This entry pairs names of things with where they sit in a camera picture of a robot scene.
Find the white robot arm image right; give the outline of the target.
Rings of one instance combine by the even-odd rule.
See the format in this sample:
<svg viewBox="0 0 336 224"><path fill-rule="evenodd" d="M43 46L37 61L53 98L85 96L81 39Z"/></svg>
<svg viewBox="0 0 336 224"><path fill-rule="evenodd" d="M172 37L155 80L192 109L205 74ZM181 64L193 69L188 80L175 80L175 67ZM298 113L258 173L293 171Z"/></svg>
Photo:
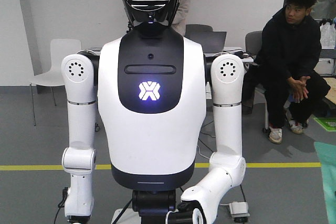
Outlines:
<svg viewBox="0 0 336 224"><path fill-rule="evenodd" d="M244 66L238 56L223 54L211 65L213 118L216 149L209 160L208 174L181 195L175 212L166 223L213 223L224 195L239 186L245 175L242 156L241 92Z"/></svg>

